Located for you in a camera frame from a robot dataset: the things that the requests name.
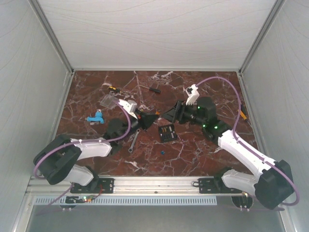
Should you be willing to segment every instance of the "wrench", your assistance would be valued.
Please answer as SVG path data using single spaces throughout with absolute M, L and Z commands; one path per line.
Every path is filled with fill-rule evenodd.
M 133 142 L 132 142 L 132 144 L 131 144 L 131 147 L 129 148 L 129 152 L 130 152 L 130 153 L 133 151 L 133 147 L 134 147 L 134 144 L 135 144 L 135 142 L 136 142 L 137 135 L 139 134 L 139 132 L 140 132 L 140 129 L 137 129 L 136 134 L 135 134 L 135 137 L 134 137 Z

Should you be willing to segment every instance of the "red marble table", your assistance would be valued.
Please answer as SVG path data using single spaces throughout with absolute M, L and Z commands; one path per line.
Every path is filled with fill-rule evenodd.
M 134 100 L 146 112 L 164 113 L 178 99 L 186 99 L 185 87 L 214 75 L 230 80 L 244 104 L 235 72 L 78 71 L 73 78 L 57 134 L 66 133 L 70 138 L 77 139 L 94 139 L 104 134 L 110 119 L 118 117 L 125 120 L 120 108 L 109 110 L 99 104 L 109 94 L 109 85 L 122 90 L 118 98 Z M 161 94 L 140 85 L 158 88 Z M 199 93 L 201 96 L 211 96 L 217 105 L 219 118 L 233 125 L 237 114 L 237 99 L 227 83 L 211 80 L 199 86 Z M 97 109 L 102 109 L 106 123 L 91 126 L 85 118 L 94 116 Z M 166 124 L 169 122 L 160 118 L 147 131 L 141 131 L 133 153 L 128 152 L 134 137 L 131 135 L 121 142 L 123 148 L 117 154 L 84 159 L 78 164 L 89 165 L 98 174 L 104 175 L 202 176 L 214 175 L 226 166 L 248 172 L 232 155 L 207 141 L 196 125 L 175 123 L 178 140 L 161 144 L 158 126 Z M 252 128 L 247 122 L 241 119 L 237 132 L 256 146 Z

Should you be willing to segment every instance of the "blue faucet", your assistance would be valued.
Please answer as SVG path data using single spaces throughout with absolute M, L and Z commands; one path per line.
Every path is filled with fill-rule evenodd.
M 104 123 L 103 114 L 101 110 L 97 110 L 94 117 L 87 117 L 88 122 L 100 122 L 101 124 Z

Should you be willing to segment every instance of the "blue object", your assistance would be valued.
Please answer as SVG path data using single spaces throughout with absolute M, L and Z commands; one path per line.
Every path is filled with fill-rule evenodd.
M 101 124 L 104 123 L 103 114 L 100 110 L 96 112 L 95 117 L 87 117 L 88 122 L 100 122 Z

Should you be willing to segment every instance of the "white fabric wall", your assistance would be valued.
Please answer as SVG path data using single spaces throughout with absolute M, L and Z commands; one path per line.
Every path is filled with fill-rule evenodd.
M 275 0 L 39 0 L 76 69 L 238 69 Z
M 286 0 L 244 80 L 268 155 L 292 167 L 300 204 L 289 208 L 298 232 L 309 220 L 309 2 Z
M 0 0 L 0 22 L 0 231 L 9 232 L 69 78 L 28 1 Z

